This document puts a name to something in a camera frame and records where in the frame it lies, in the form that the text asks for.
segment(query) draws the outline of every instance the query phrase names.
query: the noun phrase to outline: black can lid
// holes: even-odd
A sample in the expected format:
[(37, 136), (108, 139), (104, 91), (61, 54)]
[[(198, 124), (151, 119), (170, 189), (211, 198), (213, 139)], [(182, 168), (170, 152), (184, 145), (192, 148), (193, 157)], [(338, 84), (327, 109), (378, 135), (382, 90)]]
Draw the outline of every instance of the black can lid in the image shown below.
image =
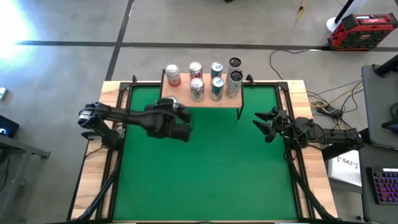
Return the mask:
[(241, 66), (241, 59), (239, 59), (239, 58), (231, 58), (230, 60), (229, 60), (229, 64), (232, 66), (232, 67), (239, 67), (239, 66)]
[(239, 71), (234, 71), (231, 73), (231, 79), (237, 82), (243, 79), (243, 75)]

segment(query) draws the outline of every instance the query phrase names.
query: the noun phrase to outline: can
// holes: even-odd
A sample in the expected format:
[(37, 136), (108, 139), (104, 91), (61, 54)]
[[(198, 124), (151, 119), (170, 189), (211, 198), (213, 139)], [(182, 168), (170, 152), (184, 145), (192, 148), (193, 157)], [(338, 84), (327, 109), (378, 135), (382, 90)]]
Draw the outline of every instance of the can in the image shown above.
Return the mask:
[(221, 77), (221, 74), (223, 74), (223, 65), (219, 62), (213, 62), (211, 64), (211, 81), (213, 81), (214, 78), (216, 77)]
[(170, 86), (176, 87), (181, 84), (180, 69), (176, 63), (167, 64), (165, 71)]
[(220, 101), (223, 97), (224, 80), (221, 77), (216, 77), (211, 81), (211, 98), (215, 101)]
[(242, 62), (241, 62), (241, 59), (239, 59), (239, 58), (231, 58), (229, 60), (228, 64), (229, 64), (228, 65), (228, 74), (227, 74), (227, 77), (226, 77), (226, 82), (227, 83), (229, 82), (229, 76), (231, 75), (231, 73), (233, 71), (238, 71), (241, 68)]
[(236, 98), (241, 89), (243, 75), (240, 71), (233, 71), (229, 76), (228, 88), (226, 89), (226, 96), (228, 98)]
[(203, 78), (203, 67), (200, 62), (192, 62), (189, 65), (189, 76), (190, 79)]
[(191, 80), (191, 98), (195, 102), (201, 102), (205, 99), (205, 83), (201, 78)]

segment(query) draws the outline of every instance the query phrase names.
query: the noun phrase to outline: gray floor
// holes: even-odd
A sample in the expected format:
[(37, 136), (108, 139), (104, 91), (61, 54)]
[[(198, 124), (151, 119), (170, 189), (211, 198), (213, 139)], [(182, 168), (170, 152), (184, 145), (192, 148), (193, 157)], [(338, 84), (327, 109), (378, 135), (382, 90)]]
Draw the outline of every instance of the gray floor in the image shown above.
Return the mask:
[[(3, 0), (0, 12), (15, 22), (5, 25), (6, 40), (115, 42), (128, 0)], [(309, 1), (295, 23), (301, 1), (291, 0), (136, 0), (124, 36), (125, 42), (184, 42), (216, 44), (318, 45), (330, 35), (329, 17), (342, 8), (338, 1)], [(361, 12), (398, 16), (394, 0), (368, 0)], [(398, 31), (380, 46), (398, 47)], [(87, 144), (76, 123), (85, 103), (98, 99), (108, 71), (113, 47), (17, 46), (0, 52), (0, 86), (9, 89), (0, 103), (0, 114), (18, 122), (18, 140), (52, 151), (47, 161), (34, 159), (26, 175), (28, 186), (16, 199), (9, 223), (64, 221), (75, 189)], [(258, 80), (276, 80), (269, 66), (271, 50), (155, 49), (122, 47), (112, 80), (159, 80), (166, 63), (176, 62), (183, 72), (199, 60), (223, 64), (231, 57), (243, 61), (245, 74)], [(319, 52), (293, 55), (277, 52), (272, 64), (285, 79), (305, 80), (308, 90), (320, 92), (361, 79), (361, 66), (383, 63), (396, 52)], [(348, 90), (323, 96), (332, 100)], [(362, 93), (358, 110), (345, 114), (355, 128), (367, 127)], [(343, 99), (333, 103), (341, 105)], [(348, 109), (354, 108), (352, 101)], [(326, 128), (334, 124), (321, 116), (315, 121)], [(361, 215), (359, 194), (333, 189), (339, 217), (354, 220)]]

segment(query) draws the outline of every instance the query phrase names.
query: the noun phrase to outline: rgb keyboard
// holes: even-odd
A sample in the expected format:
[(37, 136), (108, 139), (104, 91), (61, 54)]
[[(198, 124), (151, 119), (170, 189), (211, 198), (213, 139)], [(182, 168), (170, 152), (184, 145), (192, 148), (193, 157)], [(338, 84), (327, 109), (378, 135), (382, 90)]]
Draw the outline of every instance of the rgb keyboard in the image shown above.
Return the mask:
[(398, 169), (366, 168), (376, 203), (398, 205)]

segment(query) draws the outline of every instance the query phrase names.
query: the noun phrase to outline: green mat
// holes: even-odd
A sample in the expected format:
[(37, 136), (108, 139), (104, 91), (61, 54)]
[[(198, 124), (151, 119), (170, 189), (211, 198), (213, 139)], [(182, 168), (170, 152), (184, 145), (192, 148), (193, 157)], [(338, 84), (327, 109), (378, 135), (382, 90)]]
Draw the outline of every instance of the green mat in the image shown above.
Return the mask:
[[(134, 88), (132, 110), (159, 98)], [(191, 108), (189, 142), (154, 139), (129, 126), (114, 220), (296, 220), (284, 144), (253, 125), (254, 112), (277, 105), (274, 87), (244, 88), (244, 110)]]

